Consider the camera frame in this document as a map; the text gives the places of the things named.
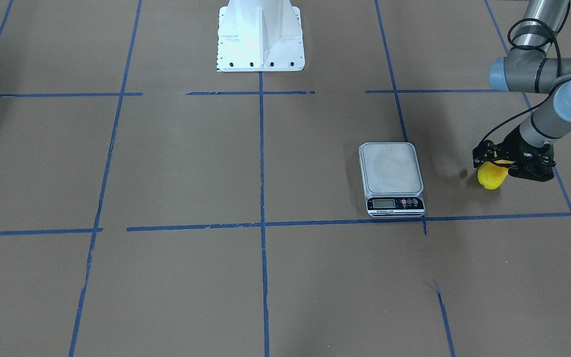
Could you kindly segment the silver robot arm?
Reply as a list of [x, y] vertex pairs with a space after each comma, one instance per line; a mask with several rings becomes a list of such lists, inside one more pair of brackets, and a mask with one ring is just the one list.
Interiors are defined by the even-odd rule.
[[473, 149], [473, 166], [485, 189], [497, 189], [507, 176], [532, 181], [555, 176], [553, 145], [571, 132], [571, 58], [563, 57], [558, 45], [569, 10], [568, 0], [531, 0], [507, 34], [508, 54], [490, 66], [492, 89], [546, 99], [523, 111], [525, 120], [502, 142], [485, 136]]

